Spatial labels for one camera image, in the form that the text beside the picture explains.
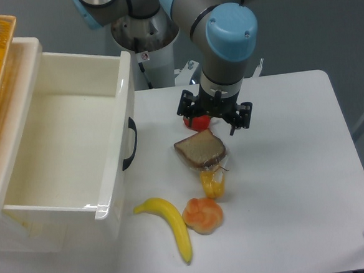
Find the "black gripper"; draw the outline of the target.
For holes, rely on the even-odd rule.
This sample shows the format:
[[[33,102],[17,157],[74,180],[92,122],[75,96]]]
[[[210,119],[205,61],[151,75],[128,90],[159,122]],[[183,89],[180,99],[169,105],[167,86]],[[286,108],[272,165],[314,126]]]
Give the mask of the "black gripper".
[[[182,91],[176,114],[190,120],[202,115],[223,117],[227,114],[230,135],[234,135],[236,130],[248,129],[251,123],[252,103],[236,103],[240,89],[239,80],[229,85],[203,80],[197,98],[189,90]]]

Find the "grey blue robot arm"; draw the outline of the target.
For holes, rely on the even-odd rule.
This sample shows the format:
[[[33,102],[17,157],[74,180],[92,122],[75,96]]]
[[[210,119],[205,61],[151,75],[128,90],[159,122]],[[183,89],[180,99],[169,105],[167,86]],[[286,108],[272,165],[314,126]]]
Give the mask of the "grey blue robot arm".
[[[72,0],[92,29],[111,27],[115,42],[136,55],[149,87],[155,52],[188,35],[203,54],[199,92],[185,90],[178,115],[192,122],[208,115],[231,130],[248,128],[252,104],[237,103],[247,60],[256,46],[258,22],[253,0]]]

